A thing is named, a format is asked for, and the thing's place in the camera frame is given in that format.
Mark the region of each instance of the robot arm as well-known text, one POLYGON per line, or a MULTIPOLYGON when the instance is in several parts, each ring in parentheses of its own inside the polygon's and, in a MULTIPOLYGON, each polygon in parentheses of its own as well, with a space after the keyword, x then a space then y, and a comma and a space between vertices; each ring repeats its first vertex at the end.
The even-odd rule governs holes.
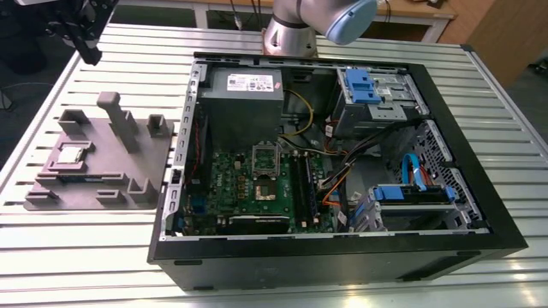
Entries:
POLYGON ((37 18, 45 23, 45 32, 57 34, 67 45, 76 48, 87 64, 101 59, 99 37, 111 19, 119 0, 16 0, 20 5, 36 7, 37 18))
POLYGON ((347 45, 369 27, 376 12, 377 0, 276 0, 264 53, 315 56, 316 31, 333 43, 347 45))
MULTIPOLYGON (((45 32, 73 46, 87 64, 101 59, 99 37, 119 0, 16 0, 36 7, 45 32)), ((269 55, 315 56, 319 31, 336 44, 349 44, 365 31, 377 0, 276 0, 264 36, 269 55)))

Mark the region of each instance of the floor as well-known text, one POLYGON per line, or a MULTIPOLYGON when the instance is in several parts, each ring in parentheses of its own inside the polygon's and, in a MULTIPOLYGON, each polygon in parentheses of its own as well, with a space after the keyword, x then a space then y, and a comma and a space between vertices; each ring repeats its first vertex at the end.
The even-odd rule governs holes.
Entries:
MULTIPOLYGON (((139 8, 120 6, 116 10, 112 22, 131 24, 151 24, 159 26, 193 27, 193 14, 189 10, 181 10, 173 17, 172 9, 139 8)), ((225 12, 209 12, 209 27, 233 29, 232 16, 225 12)), ((252 15, 243 13, 240 18, 245 30, 257 31, 259 24, 252 15)), ((0 89, 17 83, 24 84, 5 90, 5 95, 13 102, 11 111, 0 110, 0 167, 4 165, 13 148, 19 142, 25 128, 35 117, 36 111, 48 95, 51 86, 68 63, 73 50, 56 37, 39 39, 41 49, 47 55, 48 66, 40 73, 29 76, 13 74, 0 62, 0 89)), ((507 89, 523 113, 528 117, 544 140, 548 141, 548 76, 535 74, 532 69, 525 70, 517 82, 507 89)))

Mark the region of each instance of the ram slot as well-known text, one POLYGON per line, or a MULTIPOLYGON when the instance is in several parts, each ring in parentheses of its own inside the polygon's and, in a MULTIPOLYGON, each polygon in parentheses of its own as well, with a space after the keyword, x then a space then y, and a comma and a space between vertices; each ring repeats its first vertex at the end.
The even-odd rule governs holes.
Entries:
POLYGON ((291 189, 293 192, 296 225, 300 227, 311 226, 317 213, 317 206, 312 169, 307 157, 293 157, 291 159, 291 189))

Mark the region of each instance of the open computer case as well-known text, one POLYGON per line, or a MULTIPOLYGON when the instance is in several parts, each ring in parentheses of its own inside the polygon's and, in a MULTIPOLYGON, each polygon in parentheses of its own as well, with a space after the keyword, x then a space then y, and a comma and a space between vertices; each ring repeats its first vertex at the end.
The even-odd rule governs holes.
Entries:
POLYGON ((527 247, 423 65, 196 53, 148 262, 183 289, 431 280, 527 247))

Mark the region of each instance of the aluminum slotted table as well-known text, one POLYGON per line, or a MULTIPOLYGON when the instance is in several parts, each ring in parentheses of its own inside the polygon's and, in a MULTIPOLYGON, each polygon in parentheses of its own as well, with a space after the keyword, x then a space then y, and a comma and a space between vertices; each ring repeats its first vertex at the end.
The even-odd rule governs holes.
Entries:
POLYGON ((111 24, 99 44, 99 65, 73 56, 0 172, 0 305, 548 305, 547 145, 477 56, 460 46, 360 40, 341 47, 317 41, 325 58, 427 66, 531 246, 505 259, 473 264, 431 282, 184 293, 145 261, 153 210, 25 211, 25 193, 57 140, 56 117, 65 108, 107 117, 95 100, 99 92, 116 91, 135 118, 164 114, 179 120, 192 53, 260 53, 260 39, 253 32, 111 24))

